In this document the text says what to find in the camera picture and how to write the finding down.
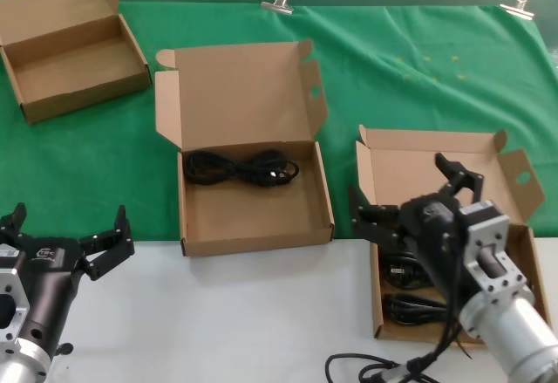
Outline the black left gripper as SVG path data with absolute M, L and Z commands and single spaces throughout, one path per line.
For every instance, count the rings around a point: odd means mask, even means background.
M 25 254 L 23 283 L 30 310 L 20 337 L 39 346 L 52 359 L 83 272 L 97 281 L 132 256 L 132 229 L 124 205 L 119 206 L 113 229 L 78 241 L 21 234 L 26 217 L 22 202 L 1 217 L 1 244 Z

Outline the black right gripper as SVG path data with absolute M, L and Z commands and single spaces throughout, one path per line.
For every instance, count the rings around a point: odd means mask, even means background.
M 459 202 L 453 198 L 463 189 L 480 202 L 483 175 L 459 161 L 435 154 L 434 162 L 447 179 L 438 193 L 422 195 L 401 205 L 370 204 L 360 190 L 350 186 L 348 199 L 351 227 L 357 237 L 370 243 L 403 241 L 424 268 L 434 286 L 453 309 L 461 309 L 475 293 L 475 283 L 465 271 L 466 240 L 458 222 Z

